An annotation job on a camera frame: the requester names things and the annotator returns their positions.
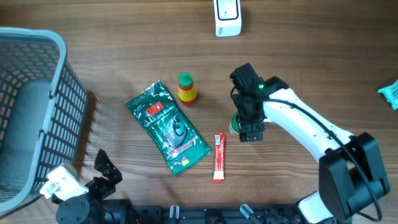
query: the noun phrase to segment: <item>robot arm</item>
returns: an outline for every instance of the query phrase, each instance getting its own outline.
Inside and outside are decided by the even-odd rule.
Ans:
[[[239,138],[262,139],[264,122],[279,124],[319,163],[319,192],[299,201],[309,223],[335,217],[343,222],[355,213],[381,219],[377,200],[390,191],[376,140],[368,133],[354,136],[327,121],[303,103],[288,84],[277,77],[263,80],[250,64],[231,75],[231,97],[238,109]],[[347,168],[347,162],[356,167]],[[378,220],[360,211],[374,203]]]

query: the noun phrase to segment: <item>green bottle cap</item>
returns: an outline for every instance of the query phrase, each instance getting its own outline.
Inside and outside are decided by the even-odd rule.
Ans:
[[[182,87],[189,87],[193,83],[193,78],[188,72],[183,72],[178,78],[178,83]]]
[[[231,126],[232,126],[232,129],[234,129],[234,131],[236,131],[237,133],[239,132],[239,124],[238,124],[238,122],[236,121],[236,116],[238,115],[238,112],[236,112],[235,114],[234,114],[234,116],[232,116],[232,119],[231,119]]]

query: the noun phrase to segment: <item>gray basket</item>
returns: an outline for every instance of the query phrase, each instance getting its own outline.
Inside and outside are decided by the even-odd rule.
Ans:
[[[0,211],[39,194],[51,168],[73,164],[86,90],[48,30],[0,28]]]

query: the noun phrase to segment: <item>green package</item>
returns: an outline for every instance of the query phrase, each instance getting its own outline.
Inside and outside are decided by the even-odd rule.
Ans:
[[[161,81],[127,101],[126,106],[154,140],[174,175],[211,152]]]

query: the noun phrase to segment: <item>red and white packet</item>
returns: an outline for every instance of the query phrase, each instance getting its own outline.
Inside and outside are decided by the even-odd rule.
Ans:
[[[224,181],[225,143],[226,134],[216,133],[216,165],[213,182],[217,184]]]

